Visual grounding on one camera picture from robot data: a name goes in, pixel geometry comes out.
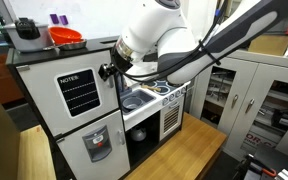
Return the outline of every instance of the orange bowl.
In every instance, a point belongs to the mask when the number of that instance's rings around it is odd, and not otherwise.
[[[52,36],[52,39],[55,41],[55,44],[66,44],[82,41],[81,33],[73,29],[64,27],[50,27],[48,30]]]

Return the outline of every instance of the floor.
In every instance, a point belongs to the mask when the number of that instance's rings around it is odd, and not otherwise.
[[[238,165],[238,161],[229,156],[228,154],[221,152],[218,159],[214,162],[211,169],[206,174],[205,180],[230,180],[233,179],[235,174],[235,168]]]
[[[20,131],[24,131],[39,124],[28,104],[7,109],[6,111]],[[61,162],[61,158],[58,157],[58,153],[53,152],[53,156],[55,156],[54,163],[56,164],[57,176],[62,179],[67,179],[67,172],[63,172],[63,169],[66,168],[63,167],[63,163]],[[235,174],[235,167],[237,165],[237,160],[233,159],[226,153],[221,152],[218,159],[207,173],[205,180],[230,180]]]

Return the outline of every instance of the white robotic arm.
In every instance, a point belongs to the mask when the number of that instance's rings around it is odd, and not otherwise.
[[[145,76],[151,77],[150,80],[166,77],[172,84],[191,80],[288,16],[288,0],[242,0],[235,13],[209,36],[209,42],[204,38],[196,45],[179,0],[141,0],[140,5],[137,18],[123,30],[112,49],[113,66],[134,80]],[[124,72],[129,63],[142,60],[154,45],[158,49],[157,72],[147,75]]]

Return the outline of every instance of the wooden table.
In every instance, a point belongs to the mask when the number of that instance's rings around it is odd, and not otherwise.
[[[20,134],[18,180],[55,180],[49,142],[41,126]]]
[[[185,113],[182,131],[154,152],[126,179],[203,179],[219,155],[225,139],[225,134]]]

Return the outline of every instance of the oven door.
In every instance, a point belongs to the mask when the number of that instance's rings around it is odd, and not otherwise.
[[[161,110],[160,140],[180,126],[183,114],[184,95],[171,102]]]
[[[110,62],[107,50],[17,67],[53,136],[118,108],[114,81],[104,82],[98,74]]]

